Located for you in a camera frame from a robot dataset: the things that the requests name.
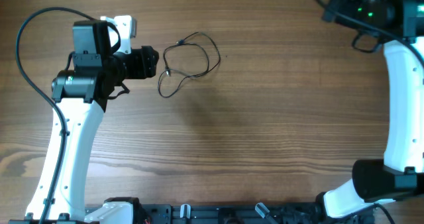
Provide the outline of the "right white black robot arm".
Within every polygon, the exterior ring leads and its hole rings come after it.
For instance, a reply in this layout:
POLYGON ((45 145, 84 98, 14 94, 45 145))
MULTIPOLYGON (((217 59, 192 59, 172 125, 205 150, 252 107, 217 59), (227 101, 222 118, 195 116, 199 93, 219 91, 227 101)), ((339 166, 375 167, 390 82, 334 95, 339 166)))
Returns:
POLYGON ((423 0, 329 0, 322 19, 372 36, 389 76, 384 156, 357 160, 349 181, 317 198, 325 223, 423 195, 423 0))

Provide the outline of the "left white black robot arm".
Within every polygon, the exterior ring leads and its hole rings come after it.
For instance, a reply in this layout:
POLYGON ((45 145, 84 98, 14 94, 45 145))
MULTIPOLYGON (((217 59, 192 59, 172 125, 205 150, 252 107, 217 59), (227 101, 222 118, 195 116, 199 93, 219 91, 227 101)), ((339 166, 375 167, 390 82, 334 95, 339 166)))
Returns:
POLYGON ((136 19, 129 15, 78 21, 74 51, 52 81, 52 133, 38 187, 22 223, 85 223, 85 181, 95 134, 116 87, 156 75, 159 55, 134 49, 136 19))

